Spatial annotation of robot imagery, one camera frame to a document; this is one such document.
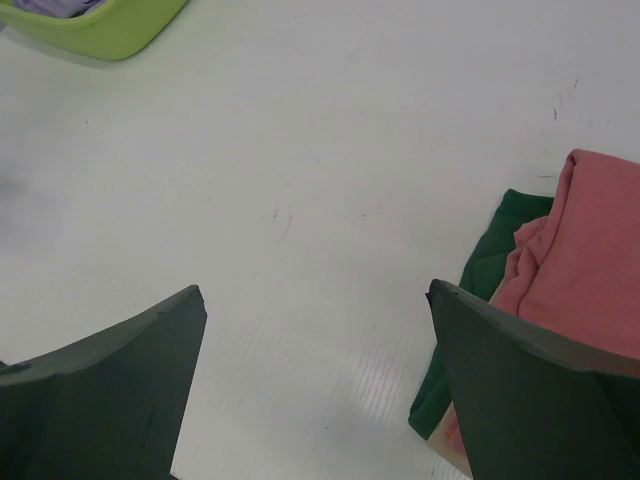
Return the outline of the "purple t shirt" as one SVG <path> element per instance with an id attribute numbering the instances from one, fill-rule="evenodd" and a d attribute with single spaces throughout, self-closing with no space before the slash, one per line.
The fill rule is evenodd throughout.
<path id="1" fill-rule="evenodd" d="M 12 5 L 37 15 L 69 19 L 91 12 L 104 3 L 104 0 L 14 0 Z"/>

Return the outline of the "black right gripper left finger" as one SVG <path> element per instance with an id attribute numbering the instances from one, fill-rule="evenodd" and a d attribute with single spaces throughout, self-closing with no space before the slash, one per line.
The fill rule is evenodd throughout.
<path id="1" fill-rule="evenodd" d="M 172 478 L 205 327 L 191 285 L 65 347 L 2 364 L 2 478 Z"/>

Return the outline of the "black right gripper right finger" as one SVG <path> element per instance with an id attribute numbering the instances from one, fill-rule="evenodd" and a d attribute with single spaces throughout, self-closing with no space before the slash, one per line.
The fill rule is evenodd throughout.
<path id="1" fill-rule="evenodd" d="M 432 281 L 427 299 L 474 478 L 638 478 L 638 360 L 447 281 Z"/>

